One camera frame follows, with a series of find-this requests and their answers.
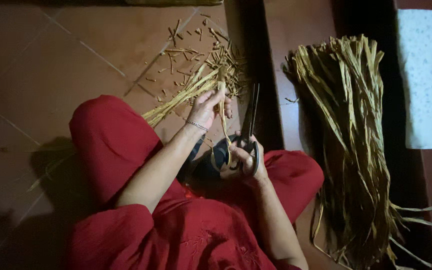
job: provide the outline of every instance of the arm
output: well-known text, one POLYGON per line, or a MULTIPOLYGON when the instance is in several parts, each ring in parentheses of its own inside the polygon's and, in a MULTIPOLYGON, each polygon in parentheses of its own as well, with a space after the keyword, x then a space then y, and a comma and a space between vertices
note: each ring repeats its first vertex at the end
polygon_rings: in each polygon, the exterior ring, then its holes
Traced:
MULTIPOLYGON (((262 157, 263 146, 258 144, 258 151, 262 157)), ((234 145, 230 147, 232 154, 243 161, 243 173, 248 174, 253 169, 253 157, 242 148, 234 145)), ((278 195, 269 180, 264 159, 260 158, 258 170, 254 177, 247 179, 252 188, 258 208, 259 226, 264 247, 268 255, 275 260, 283 260, 302 270, 308 270, 308 263, 298 242, 298 237, 279 201, 278 195)))
MULTIPOLYGON (((215 118, 213 107, 224 97, 224 89, 216 93, 208 91, 199 96, 189 113, 188 119, 206 128, 215 118)), ((229 98, 225 98, 225 112, 230 113, 229 98)), ((141 204, 153 213, 161 197, 170 187, 184 161, 201 135, 206 131, 186 123, 171 141, 157 152, 129 180, 119 196, 116 206, 141 204)))

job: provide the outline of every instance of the silver bracelet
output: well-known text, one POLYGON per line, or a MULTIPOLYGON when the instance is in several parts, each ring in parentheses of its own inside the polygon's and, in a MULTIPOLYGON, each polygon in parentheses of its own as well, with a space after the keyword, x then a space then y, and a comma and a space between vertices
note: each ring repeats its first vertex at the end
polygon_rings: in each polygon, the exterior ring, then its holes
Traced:
POLYGON ((208 129, 207 129, 206 127, 204 127, 204 126, 202 126, 202 125, 200 125, 200 124, 198 124, 198 123, 195 123, 195 122, 193 122, 193 121, 191 121, 191 120, 186 120, 186 123, 189 123, 189 124, 191 124, 191 125, 195 125, 195 126, 201 128, 201 129, 204 129, 206 132, 208 132, 208 129))

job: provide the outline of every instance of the red garment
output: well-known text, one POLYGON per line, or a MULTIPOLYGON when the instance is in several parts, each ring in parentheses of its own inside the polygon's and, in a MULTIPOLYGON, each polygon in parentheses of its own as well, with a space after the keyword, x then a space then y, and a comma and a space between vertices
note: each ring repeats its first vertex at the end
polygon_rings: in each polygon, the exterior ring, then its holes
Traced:
MULTIPOLYGON (((84 102, 69 123, 97 198, 111 203, 163 144, 121 99, 84 102)), ((300 151, 264 155, 269 178, 291 223, 323 182, 317 163, 300 151)), ((299 269, 271 261, 258 245, 255 200, 243 184, 218 200, 185 196, 175 179, 153 214, 144 205, 99 212, 75 225, 71 269, 299 269)))

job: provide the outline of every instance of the red pants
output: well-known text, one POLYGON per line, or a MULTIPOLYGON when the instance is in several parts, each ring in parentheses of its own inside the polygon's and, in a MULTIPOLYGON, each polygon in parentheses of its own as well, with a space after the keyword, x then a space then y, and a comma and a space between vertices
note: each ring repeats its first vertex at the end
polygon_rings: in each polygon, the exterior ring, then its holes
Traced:
MULTIPOLYGON (((111 203, 134 173, 163 144, 154 130, 120 98, 102 95, 82 103, 69 123, 72 140, 86 167, 97 199, 111 203)), ((301 151, 277 150, 264 155, 264 163, 291 223, 301 214, 323 183, 319 165, 301 151)), ((191 200, 174 179, 160 200, 191 200)), ((250 190, 237 184, 218 200, 257 226, 255 201, 250 190)))

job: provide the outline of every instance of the scissors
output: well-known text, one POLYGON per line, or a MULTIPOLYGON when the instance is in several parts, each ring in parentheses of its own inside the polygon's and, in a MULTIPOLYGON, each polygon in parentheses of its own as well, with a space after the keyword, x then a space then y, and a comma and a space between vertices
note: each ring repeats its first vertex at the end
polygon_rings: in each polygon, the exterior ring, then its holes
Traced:
MULTIPOLYGON (((259 164, 259 152, 258 152, 258 143, 257 142, 251 142, 251 136, 253 136, 253 130, 255 127, 255 119, 256 119, 256 108, 258 106, 258 96, 259 96, 259 83, 258 88, 256 88, 256 84, 253 84, 252 86, 252 93, 251 93, 251 100, 249 103, 248 110, 246 114, 249 116, 249 132, 247 133, 246 137, 244 137, 242 134, 237 138, 237 147, 242 148, 249 154, 254 150, 254 159, 253 159, 253 168, 252 168, 252 175, 256 174, 256 171, 258 170, 258 164, 259 164)), ((230 167, 231 170, 240 169, 243 171, 243 162, 239 161, 235 167, 230 167)))

